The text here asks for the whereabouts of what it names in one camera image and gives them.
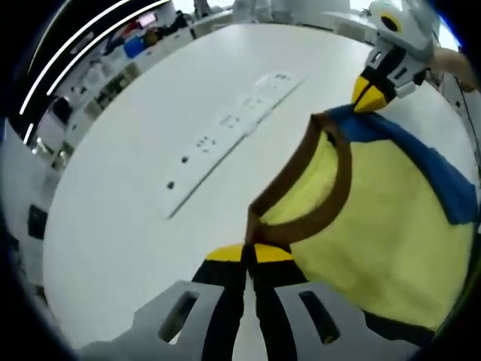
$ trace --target blue cloth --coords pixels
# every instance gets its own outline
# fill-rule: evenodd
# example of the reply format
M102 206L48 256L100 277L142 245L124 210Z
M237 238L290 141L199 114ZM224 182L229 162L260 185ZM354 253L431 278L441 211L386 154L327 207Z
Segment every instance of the blue cloth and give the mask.
M474 222L477 215L476 188L434 148L398 124L376 113L357 114L352 105L327 111L348 141L369 143L393 141L424 174L436 193L451 224Z

